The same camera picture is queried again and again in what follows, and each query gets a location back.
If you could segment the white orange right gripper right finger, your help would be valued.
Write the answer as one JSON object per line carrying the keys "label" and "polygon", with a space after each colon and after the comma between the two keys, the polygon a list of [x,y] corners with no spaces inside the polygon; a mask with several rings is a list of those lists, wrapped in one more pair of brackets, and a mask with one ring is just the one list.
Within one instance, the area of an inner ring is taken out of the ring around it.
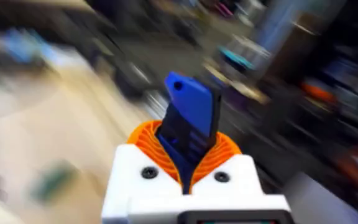
{"label": "white orange right gripper right finger", "polygon": [[266,194],[251,156],[217,133],[216,144],[202,158],[191,178],[190,207],[200,210],[284,210],[282,194]]}

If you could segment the white orange right gripper left finger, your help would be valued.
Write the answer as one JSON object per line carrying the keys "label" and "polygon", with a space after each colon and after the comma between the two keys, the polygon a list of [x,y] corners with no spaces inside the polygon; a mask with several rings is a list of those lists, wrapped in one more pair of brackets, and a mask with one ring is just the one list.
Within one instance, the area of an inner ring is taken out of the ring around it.
{"label": "white orange right gripper left finger", "polygon": [[128,223],[133,199],[156,199],[182,194],[172,160],[155,137],[161,120],[140,124],[114,153],[101,223]]}

